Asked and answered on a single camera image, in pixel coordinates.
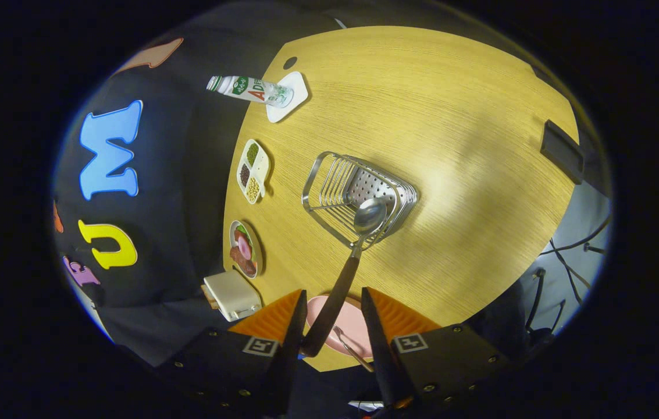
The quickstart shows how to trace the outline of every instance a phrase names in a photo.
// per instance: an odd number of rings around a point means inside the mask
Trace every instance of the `blue letter m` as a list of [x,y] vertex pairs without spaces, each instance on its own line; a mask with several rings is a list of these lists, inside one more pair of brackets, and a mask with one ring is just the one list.
[[84,119],[80,135],[81,145],[96,153],[79,175],[81,193],[87,201],[91,201],[92,194],[101,191],[126,191],[130,196],[138,194],[135,170],[126,168],[121,175],[109,175],[133,159],[132,151],[109,141],[119,138],[125,141],[125,144],[132,143],[138,133],[142,111],[143,102],[138,100],[125,109],[100,116],[90,113]]

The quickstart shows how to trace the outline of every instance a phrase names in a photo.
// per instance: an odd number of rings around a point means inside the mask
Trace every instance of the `round table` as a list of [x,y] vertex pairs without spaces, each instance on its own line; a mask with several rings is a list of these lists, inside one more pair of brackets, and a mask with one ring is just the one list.
[[[284,69],[291,58],[295,64]],[[309,97],[282,121],[249,106],[238,135],[223,217],[244,220],[262,243],[263,273],[250,283],[268,304],[295,289],[332,289],[350,250],[301,204],[322,151],[367,160],[415,186],[401,229],[363,256],[350,294],[370,286],[441,326],[461,322],[502,294],[536,259],[574,184],[541,155],[547,119],[578,139],[569,102],[531,66],[458,35],[372,26],[286,43],[263,79],[304,75]],[[250,205],[236,165],[247,140],[273,165],[268,194]],[[324,347],[305,359],[319,371],[358,363]]]

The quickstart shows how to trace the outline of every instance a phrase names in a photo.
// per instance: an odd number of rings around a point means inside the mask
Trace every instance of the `white bottle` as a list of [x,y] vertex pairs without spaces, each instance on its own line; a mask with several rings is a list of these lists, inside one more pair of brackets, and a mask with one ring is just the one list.
[[290,87],[238,75],[214,75],[210,77],[206,89],[275,107],[285,107],[293,99],[293,89]]

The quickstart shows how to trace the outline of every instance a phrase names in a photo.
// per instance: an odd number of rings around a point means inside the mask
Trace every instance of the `pink plate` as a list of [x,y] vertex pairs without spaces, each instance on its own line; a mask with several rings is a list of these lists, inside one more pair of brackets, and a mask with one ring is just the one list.
[[[319,315],[322,307],[324,307],[326,300],[327,295],[318,295],[308,300],[308,303],[306,303],[308,306],[308,313],[306,315],[308,326],[314,324],[314,320],[316,320],[316,316]],[[337,316],[337,321],[334,324],[342,329],[342,340],[345,340],[348,346],[355,350],[361,357],[371,358],[373,352],[371,350],[370,339],[368,338],[368,328],[366,327],[366,321],[360,307],[361,304],[358,301],[348,297],[342,305],[340,315]],[[334,331],[329,332],[329,337],[327,337],[325,345],[339,353],[351,356],[345,350],[345,347],[343,347],[342,342],[337,338],[337,334]]]

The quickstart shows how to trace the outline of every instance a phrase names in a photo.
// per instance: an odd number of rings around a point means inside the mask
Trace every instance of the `metal spoon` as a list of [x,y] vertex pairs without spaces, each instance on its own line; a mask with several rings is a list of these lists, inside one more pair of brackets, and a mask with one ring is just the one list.
[[322,345],[329,336],[329,332],[337,321],[337,316],[340,313],[345,298],[350,292],[350,286],[355,273],[358,270],[358,265],[361,263],[361,252],[363,251],[363,243],[368,236],[374,234],[378,229],[383,226],[386,220],[386,203],[381,198],[372,198],[364,201],[355,212],[355,231],[358,233],[358,241],[352,245],[352,253],[345,262],[345,267],[342,269],[337,282],[334,283],[332,292],[329,293],[324,307],[316,316],[314,324],[306,333],[306,337],[301,344],[301,353],[306,356],[316,356],[321,350]]
[[340,329],[340,327],[335,324],[335,326],[332,327],[332,330],[334,331],[334,334],[337,335],[337,339],[340,340],[342,346],[345,347],[345,350],[350,352],[350,355],[352,355],[353,358],[358,360],[358,362],[361,363],[361,365],[363,365],[364,369],[367,369],[369,373],[372,373],[373,367],[371,366],[371,364],[367,363],[366,360],[364,360],[360,355],[358,355],[357,352],[355,352],[354,349],[352,349],[348,344],[346,344],[345,340],[342,340],[342,334],[343,334],[342,329]]

